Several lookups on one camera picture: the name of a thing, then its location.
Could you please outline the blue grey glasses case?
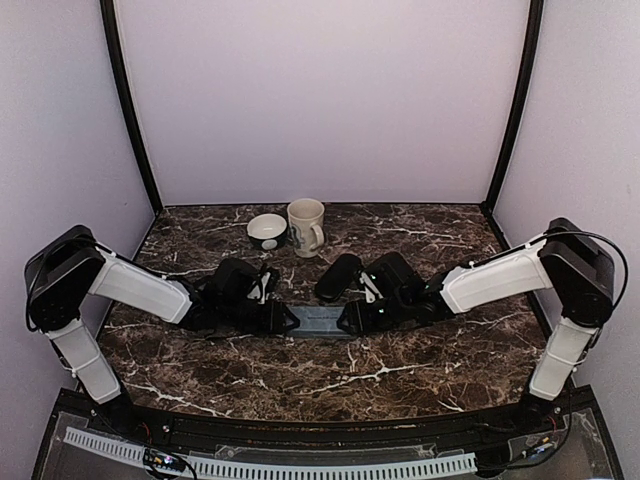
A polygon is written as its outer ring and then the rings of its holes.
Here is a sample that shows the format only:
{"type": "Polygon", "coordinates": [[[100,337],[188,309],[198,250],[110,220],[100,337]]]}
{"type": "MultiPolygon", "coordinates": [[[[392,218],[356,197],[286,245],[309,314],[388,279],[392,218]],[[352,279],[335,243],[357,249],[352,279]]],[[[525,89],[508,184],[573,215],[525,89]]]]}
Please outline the blue grey glasses case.
{"type": "Polygon", "coordinates": [[[291,312],[300,320],[300,325],[287,333],[294,338],[351,339],[337,326],[343,306],[291,306],[291,312]]]}

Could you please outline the black glasses case beige lining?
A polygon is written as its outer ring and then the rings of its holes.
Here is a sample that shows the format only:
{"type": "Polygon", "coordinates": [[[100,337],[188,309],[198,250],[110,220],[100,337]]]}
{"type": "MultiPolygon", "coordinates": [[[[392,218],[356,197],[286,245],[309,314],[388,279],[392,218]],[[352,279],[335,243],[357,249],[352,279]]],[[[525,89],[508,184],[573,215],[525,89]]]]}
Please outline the black glasses case beige lining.
{"type": "Polygon", "coordinates": [[[315,296],[323,302],[335,302],[361,269],[362,261],[358,256],[349,253],[340,255],[317,281],[315,296]]]}

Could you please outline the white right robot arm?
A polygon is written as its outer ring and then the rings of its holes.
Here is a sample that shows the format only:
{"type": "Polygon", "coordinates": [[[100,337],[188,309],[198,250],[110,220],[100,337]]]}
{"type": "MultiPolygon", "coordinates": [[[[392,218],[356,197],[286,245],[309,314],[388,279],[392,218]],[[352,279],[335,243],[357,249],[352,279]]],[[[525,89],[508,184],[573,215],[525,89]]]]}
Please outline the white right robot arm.
{"type": "Polygon", "coordinates": [[[391,331],[406,323],[426,327],[511,297],[534,303],[539,292],[553,291],[561,304],[560,317],[529,377],[528,397],[510,413],[511,426],[530,434],[547,420],[548,403],[560,395],[620,304],[626,289],[615,285],[617,262],[629,267],[618,245],[564,217],[523,244],[428,280],[391,252],[360,271],[365,297],[345,305],[337,326],[352,336],[391,331]]]}

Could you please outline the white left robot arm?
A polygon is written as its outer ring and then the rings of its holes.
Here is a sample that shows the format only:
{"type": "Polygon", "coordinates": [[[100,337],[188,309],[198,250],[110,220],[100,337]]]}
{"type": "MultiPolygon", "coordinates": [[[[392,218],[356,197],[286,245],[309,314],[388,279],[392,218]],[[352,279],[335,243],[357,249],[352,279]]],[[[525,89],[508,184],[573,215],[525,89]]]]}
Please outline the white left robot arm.
{"type": "Polygon", "coordinates": [[[253,336],[284,335],[300,325],[275,298],[278,270],[224,259],[214,272],[190,281],[161,274],[100,244],[76,225],[25,264],[25,323],[44,334],[89,398],[103,405],[101,417],[120,436],[141,427],[140,412],[101,351],[97,328],[85,321],[86,307],[122,304],[186,331],[219,326],[253,336]]]}

